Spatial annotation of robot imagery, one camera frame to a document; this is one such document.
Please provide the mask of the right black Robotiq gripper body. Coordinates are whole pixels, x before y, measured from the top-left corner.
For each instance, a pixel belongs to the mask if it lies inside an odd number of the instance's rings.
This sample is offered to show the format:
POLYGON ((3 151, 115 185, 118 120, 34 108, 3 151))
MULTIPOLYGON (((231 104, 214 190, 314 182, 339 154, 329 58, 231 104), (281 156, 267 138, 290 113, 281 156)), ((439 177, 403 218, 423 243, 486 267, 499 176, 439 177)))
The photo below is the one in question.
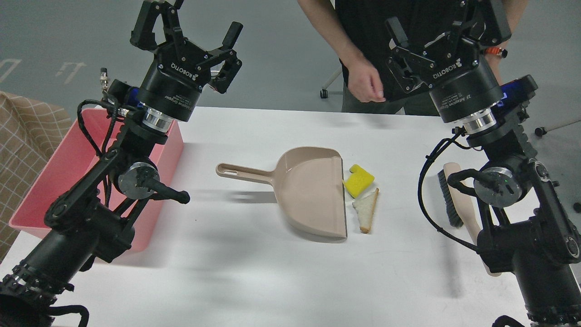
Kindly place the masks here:
POLYGON ((386 66, 404 93, 424 86, 446 123, 485 112, 502 98, 502 89, 479 54, 477 44, 462 39, 457 52, 431 50, 423 54, 411 51, 409 57, 391 57, 386 66))

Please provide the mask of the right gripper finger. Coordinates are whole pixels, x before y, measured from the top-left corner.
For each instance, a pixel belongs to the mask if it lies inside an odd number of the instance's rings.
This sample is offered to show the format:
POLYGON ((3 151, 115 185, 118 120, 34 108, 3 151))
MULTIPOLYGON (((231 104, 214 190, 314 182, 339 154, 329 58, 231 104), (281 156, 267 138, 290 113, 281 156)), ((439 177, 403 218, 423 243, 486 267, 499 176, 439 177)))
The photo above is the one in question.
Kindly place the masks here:
POLYGON ((448 41, 467 39, 479 46, 497 46, 512 36, 500 0, 456 0, 448 41))
POLYGON ((389 44, 390 56, 409 57, 409 38, 401 26, 399 19, 397 17, 388 17, 385 24, 391 37, 389 44))

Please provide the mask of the person's left forearm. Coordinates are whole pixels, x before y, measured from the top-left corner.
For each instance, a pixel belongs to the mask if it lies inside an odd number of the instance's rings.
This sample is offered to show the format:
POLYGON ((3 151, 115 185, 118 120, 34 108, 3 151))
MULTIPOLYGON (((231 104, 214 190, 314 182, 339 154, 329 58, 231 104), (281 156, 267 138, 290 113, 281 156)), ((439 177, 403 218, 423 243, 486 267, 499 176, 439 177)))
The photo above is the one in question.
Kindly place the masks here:
MULTIPOLYGON (((506 13, 506 19, 510 31, 513 34, 516 31, 517 25, 519 24, 521 17, 523 16, 529 1, 528 0, 502 0, 502 8, 506 13)), ((497 54, 485 54, 485 59, 488 66, 491 68, 494 76, 499 85, 502 85, 502 77, 500 74, 500 63, 502 62, 501 56, 497 54)))

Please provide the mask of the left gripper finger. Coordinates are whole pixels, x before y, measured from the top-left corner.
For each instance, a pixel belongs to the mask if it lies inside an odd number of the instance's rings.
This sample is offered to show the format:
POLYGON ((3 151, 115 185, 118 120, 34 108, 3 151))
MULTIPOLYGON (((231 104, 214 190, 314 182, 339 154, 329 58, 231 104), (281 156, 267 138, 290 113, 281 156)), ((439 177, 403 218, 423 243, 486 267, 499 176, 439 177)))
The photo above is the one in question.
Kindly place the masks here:
POLYGON ((242 29, 243 24, 239 23, 238 21, 233 21, 230 24, 230 27, 223 39, 221 50, 233 49, 234 45, 238 41, 242 29))
POLYGON ((178 10, 182 5, 183 0, 144 0, 131 31, 130 44, 141 50, 157 50, 160 45, 156 42, 154 27, 160 16, 166 42, 183 45, 184 36, 178 18, 178 10))

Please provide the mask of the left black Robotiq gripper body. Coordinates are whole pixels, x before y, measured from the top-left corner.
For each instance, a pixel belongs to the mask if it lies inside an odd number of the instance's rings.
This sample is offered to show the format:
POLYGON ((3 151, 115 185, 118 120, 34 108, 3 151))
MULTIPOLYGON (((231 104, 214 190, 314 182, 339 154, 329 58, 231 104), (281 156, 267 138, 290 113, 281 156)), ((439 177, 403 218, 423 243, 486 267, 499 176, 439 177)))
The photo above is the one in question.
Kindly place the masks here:
POLYGON ((170 118, 187 122, 204 87, 226 93, 241 66, 236 51, 223 46, 204 50, 190 41, 180 46, 163 43, 154 51, 138 100, 170 118))

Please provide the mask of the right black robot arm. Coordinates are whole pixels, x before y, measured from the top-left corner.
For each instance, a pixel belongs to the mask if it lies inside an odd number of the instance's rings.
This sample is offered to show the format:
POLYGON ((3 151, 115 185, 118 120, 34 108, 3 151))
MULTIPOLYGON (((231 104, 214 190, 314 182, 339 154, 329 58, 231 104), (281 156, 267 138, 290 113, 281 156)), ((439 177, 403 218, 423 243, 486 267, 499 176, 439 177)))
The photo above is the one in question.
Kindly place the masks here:
POLYGON ((556 193, 558 182, 537 159, 522 123, 538 88, 526 75, 500 85, 485 53, 511 37, 499 0, 456 0, 440 6, 443 25, 408 37, 397 17, 386 19, 394 45, 387 66, 406 92, 425 85, 452 137, 442 139, 419 174, 465 137, 487 162, 477 169, 444 169, 448 202, 467 196, 479 223, 475 241, 452 240, 475 251, 491 273, 512 273, 532 327, 578 327, 580 286, 571 265, 580 262, 580 233, 556 193))

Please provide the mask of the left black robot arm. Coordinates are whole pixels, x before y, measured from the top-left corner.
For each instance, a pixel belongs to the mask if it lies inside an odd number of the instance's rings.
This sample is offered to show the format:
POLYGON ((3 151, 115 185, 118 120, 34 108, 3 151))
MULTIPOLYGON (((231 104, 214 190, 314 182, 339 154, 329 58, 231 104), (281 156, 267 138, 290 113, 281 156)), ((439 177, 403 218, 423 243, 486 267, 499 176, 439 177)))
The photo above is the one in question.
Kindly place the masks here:
POLYGON ((233 21, 222 45, 204 50, 183 35, 182 3, 143 2, 129 40, 153 54, 140 87, 110 84, 102 68, 102 99, 78 105, 77 124, 96 164, 50 205, 44 217, 50 232, 2 279, 3 327, 50 327, 67 314, 79 314, 85 327, 85 306, 55 305, 58 295, 74 290, 74 275, 96 258, 110 263, 129 250, 133 224, 149 201, 189 202, 186 191, 161 181, 150 156, 174 121, 189 120, 206 85, 226 93, 241 68, 234 45, 243 25, 233 21))

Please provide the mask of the person's right hand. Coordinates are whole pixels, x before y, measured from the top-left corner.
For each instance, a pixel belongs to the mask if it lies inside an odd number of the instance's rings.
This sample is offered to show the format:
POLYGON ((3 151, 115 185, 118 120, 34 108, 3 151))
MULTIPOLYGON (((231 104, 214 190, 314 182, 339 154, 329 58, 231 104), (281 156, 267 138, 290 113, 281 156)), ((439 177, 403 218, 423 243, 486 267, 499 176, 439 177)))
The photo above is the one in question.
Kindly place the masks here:
POLYGON ((360 102, 385 102, 384 87, 376 67, 366 58, 355 58, 346 64, 347 87, 360 102))

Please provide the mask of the person's right forearm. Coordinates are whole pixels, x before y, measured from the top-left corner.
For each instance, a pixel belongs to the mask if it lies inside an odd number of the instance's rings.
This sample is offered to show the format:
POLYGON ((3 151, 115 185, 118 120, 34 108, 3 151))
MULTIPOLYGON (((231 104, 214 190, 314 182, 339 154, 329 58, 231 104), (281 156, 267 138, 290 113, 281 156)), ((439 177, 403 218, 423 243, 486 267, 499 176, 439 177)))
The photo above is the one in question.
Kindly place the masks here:
POLYGON ((330 0, 299 0, 297 3, 314 29, 347 68, 367 62, 340 24, 330 0))

